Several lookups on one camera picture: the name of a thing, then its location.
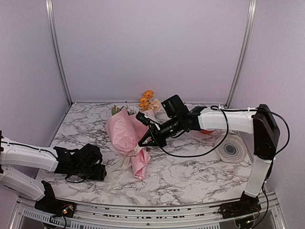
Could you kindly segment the pink wrapping paper sheet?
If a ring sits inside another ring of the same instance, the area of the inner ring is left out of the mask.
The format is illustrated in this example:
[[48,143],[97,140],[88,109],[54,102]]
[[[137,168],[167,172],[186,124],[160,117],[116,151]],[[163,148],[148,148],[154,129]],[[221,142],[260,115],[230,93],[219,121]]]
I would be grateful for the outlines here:
[[132,167],[137,179],[144,179],[151,156],[146,147],[138,146],[138,142],[149,130],[148,126],[130,115],[126,108],[112,115],[105,124],[105,130],[114,148],[122,154]]

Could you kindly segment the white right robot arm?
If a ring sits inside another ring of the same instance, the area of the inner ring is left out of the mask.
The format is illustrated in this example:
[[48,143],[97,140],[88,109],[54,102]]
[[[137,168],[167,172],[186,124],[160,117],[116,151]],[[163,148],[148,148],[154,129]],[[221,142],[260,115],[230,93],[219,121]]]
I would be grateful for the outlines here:
[[243,194],[236,203],[236,210],[245,214],[254,207],[254,199],[270,174],[277,153],[280,130],[274,113],[268,105],[257,108],[222,109],[186,106],[177,109],[164,104],[169,120],[158,124],[147,115],[138,113],[136,119],[149,129],[138,142],[140,147],[157,146],[163,149],[167,139],[188,131],[223,130],[215,142],[214,150],[226,163],[240,163],[245,158],[252,162],[252,169]]

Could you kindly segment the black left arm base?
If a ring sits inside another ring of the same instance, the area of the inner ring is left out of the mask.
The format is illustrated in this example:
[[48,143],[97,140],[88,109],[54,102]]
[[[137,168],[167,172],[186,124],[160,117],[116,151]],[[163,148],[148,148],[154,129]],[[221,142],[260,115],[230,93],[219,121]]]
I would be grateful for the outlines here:
[[66,200],[57,199],[55,197],[54,191],[51,184],[42,181],[44,187],[44,196],[42,199],[36,201],[35,209],[55,214],[64,215],[66,217],[72,218],[76,210],[76,203]]

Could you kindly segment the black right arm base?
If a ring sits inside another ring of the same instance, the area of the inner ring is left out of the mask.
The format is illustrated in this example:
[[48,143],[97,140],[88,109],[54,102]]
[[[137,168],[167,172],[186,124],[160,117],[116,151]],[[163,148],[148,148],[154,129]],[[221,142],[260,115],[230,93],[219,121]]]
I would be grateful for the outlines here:
[[259,212],[261,209],[258,197],[251,197],[243,192],[238,201],[221,204],[218,213],[223,219],[228,219]]

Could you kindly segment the cream ribbon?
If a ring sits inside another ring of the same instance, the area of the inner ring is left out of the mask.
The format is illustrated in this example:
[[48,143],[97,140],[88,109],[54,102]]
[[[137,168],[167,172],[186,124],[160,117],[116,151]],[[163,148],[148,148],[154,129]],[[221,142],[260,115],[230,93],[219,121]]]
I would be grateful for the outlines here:
[[123,182],[124,178],[143,179],[150,156],[145,150],[118,151],[114,146],[103,152],[106,159],[107,176],[104,181],[87,179],[79,184],[69,184],[72,199],[90,203],[108,203],[109,195]]

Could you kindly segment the orange flower stem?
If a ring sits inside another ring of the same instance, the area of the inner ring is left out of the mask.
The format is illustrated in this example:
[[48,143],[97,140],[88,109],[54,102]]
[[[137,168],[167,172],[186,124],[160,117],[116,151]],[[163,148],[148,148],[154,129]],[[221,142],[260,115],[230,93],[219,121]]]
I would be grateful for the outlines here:
[[149,107],[149,99],[151,99],[153,97],[153,94],[154,92],[152,90],[148,90],[148,91],[145,91],[143,94],[142,94],[142,97],[139,99],[139,107],[145,111],[148,109]]

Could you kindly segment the peach flower long green stem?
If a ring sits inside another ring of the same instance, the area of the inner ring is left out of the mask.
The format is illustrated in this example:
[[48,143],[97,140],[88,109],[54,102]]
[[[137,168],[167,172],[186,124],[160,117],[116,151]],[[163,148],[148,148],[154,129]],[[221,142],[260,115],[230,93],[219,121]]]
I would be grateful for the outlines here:
[[162,107],[162,104],[159,99],[155,98],[153,100],[150,100],[150,109],[151,110],[158,111],[158,110],[160,110],[161,107]]

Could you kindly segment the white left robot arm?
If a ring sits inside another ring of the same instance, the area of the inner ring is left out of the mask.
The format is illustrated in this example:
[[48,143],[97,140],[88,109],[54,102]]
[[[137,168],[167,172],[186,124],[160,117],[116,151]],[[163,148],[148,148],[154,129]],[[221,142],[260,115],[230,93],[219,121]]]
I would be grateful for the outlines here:
[[23,196],[41,204],[49,212],[60,209],[60,201],[54,197],[51,185],[38,182],[15,169],[15,166],[42,169],[66,178],[77,176],[81,182],[86,180],[103,181],[107,175],[102,164],[102,154],[98,146],[86,144],[80,149],[64,147],[32,146],[6,137],[0,138],[0,182]]

